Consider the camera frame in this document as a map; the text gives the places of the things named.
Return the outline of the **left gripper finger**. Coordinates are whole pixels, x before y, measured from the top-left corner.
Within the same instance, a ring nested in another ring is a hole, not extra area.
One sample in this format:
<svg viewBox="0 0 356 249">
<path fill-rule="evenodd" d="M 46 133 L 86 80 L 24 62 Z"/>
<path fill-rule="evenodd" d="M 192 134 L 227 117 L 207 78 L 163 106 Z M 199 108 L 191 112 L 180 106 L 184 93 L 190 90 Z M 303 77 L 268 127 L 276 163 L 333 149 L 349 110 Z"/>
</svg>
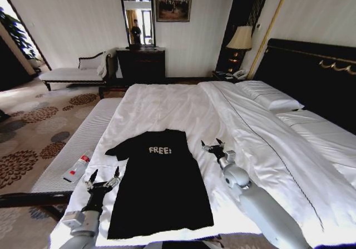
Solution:
<svg viewBox="0 0 356 249">
<path fill-rule="evenodd" d="M 97 187 L 97 185 L 95 184 L 97 173 L 98 173 L 98 169 L 96 169 L 94 173 L 90 176 L 89 180 L 85 182 L 86 190 L 93 190 L 94 188 Z"/>
<path fill-rule="evenodd" d="M 120 182 L 119 176 L 120 176 L 120 167 L 117 166 L 114 176 L 105 183 L 105 187 L 110 189 L 115 188 Z"/>
</svg>

